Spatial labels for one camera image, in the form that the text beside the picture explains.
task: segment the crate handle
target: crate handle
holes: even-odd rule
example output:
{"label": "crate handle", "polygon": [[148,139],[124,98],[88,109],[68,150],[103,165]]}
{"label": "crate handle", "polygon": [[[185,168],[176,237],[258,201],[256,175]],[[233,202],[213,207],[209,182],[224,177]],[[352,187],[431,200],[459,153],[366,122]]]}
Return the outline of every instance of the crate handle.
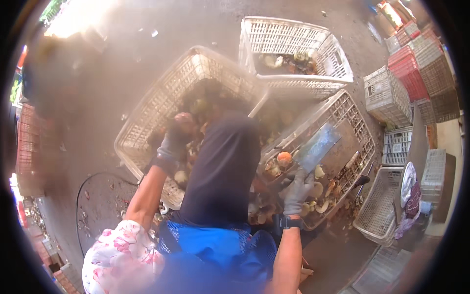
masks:
{"label": "crate handle", "polygon": [[336,60],[338,61],[338,64],[339,64],[339,65],[342,65],[342,64],[343,64],[343,60],[341,59],[341,56],[339,55],[339,52],[338,52],[338,51],[335,51],[335,57],[336,57]]}

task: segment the blue mesh apron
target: blue mesh apron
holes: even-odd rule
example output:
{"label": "blue mesh apron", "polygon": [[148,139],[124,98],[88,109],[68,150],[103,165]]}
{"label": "blue mesh apron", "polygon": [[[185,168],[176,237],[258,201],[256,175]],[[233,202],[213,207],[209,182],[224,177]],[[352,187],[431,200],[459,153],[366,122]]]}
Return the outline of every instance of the blue mesh apron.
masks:
{"label": "blue mesh apron", "polygon": [[165,266],[153,289],[170,293],[261,293],[272,278],[276,245],[248,225],[230,230],[160,224]]}

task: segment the hand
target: hand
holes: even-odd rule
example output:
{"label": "hand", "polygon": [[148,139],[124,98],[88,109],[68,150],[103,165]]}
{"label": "hand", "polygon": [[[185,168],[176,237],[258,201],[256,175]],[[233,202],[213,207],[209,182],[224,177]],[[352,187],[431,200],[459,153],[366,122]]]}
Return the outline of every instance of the hand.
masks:
{"label": "hand", "polygon": [[186,152],[186,144],[193,140],[194,122],[191,113],[178,113],[165,134],[165,137],[154,156],[144,169],[148,173],[152,166],[163,169],[167,175],[173,175],[182,155]]}
{"label": "hand", "polygon": [[172,162],[180,161],[186,151],[186,144],[193,139],[193,126],[193,117],[190,113],[177,114],[161,146],[157,149],[157,157]]}
{"label": "hand", "polygon": [[284,215],[299,215],[302,211],[302,204],[307,199],[308,193],[313,188],[315,181],[314,173],[307,176],[307,172],[299,167],[294,180],[280,193],[284,198]]}

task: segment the pink floral sleeve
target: pink floral sleeve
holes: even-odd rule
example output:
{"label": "pink floral sleeve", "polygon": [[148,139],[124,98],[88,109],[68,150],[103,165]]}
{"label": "pink floral sleeve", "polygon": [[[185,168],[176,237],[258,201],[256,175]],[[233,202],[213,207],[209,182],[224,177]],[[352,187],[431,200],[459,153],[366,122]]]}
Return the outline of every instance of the pink floral sleeve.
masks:
{"label": "pink floral sleeve", "polygon": [[87,251],[83,286],[87,294],[135,292],[149,285],[164,264],[144,228],[134,221],[121,221],[115,230],[104,230]]}

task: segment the wet ground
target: wet ground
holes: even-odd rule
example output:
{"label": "wet ground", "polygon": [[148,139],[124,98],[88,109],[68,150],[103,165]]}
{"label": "wet ground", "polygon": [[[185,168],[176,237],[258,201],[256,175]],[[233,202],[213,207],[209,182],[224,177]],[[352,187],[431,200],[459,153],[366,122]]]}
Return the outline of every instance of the wet ground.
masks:
{"label": "wet ground", "polygon": [[[259,1],[125,1],[102,20],[100,32],[107,36],[108,50],[94,64],[82,85],[84,106],[66,130],[63,167],[57,168],[47,196],[40,205],[47,231],[61,247],[61,255],[81,269],[83,258],[75,233],[75,200],[88,174],[103,170],[135,178],[114,155],[113,143],[124,121],[151,81],[157,79],[180,55],[194,45],[210,47],[236,61],[240,21],[246,15],[274,16],[318,24],[338,38],[354,72],[350,92],[376,140],[381,158],[383,135],[365,111],[362,77],[382,67],[388,52],[368,30],[368,8],[353,0],[259,0]],[[158,35],[151,33],[157,30]],[[366,196],[370,184],[362,191]],[[84,185],[79,199],[80,230],[84,250],[105,228],[113,228],[135,187],[112,176],[100,175]],[[304,293],[335,293],[353,278],[373,253],[376,244],[349,230],[351,219],[335,218],[304,249],[314,269],[301,290]]]}

